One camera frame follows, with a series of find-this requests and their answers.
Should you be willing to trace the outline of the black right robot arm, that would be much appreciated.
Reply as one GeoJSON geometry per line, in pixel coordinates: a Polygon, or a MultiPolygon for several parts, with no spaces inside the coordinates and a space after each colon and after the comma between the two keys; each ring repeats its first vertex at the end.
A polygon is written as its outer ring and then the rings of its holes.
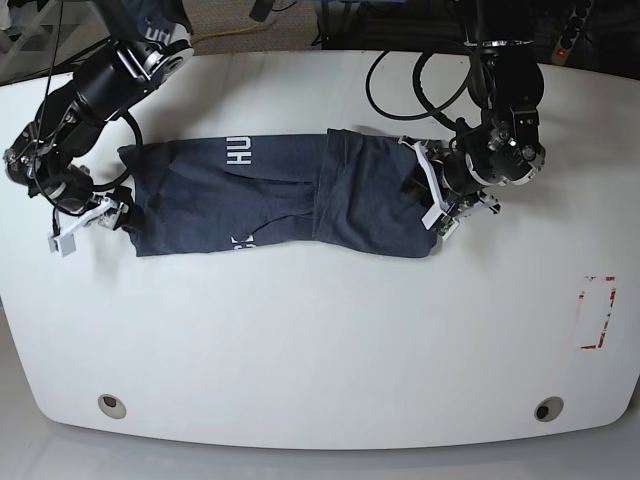
{"type": "Polygon", "coordinates": [[[318,242],[422,258],[436,244],[424,226],[430,189],[415,141],[345,129],[236,135],[119,150],[122,175],[96,184],[75,165],[114,120],[157,90],[191,53],[178,1],[99,1],[110,39],[5,152],[9,178],[43,196],[52,248],[71,247],[92,223],[128,233],[140,257],[318,242]]]}

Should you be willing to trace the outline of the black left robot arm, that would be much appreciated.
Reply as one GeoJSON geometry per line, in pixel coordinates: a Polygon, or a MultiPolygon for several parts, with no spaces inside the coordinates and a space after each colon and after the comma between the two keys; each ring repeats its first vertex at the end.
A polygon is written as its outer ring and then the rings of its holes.
{"type": "Polygon", "coordinates": [[[533,52],[534,34],[521,1],[463,1],[459,11],[469,48],[469,71],[461,92],[481,111],[478,126],[449,119],[422,87],[423,53],[412,72],[412,87],[427,115],[453,131],[449,141],[419,141],[412,148],[426,176],[426,229],[440,236],[460,219],[487,208],[498,213],[487,189],[528,183],[544,166],[538,105],[544,79],[533,52]]]}

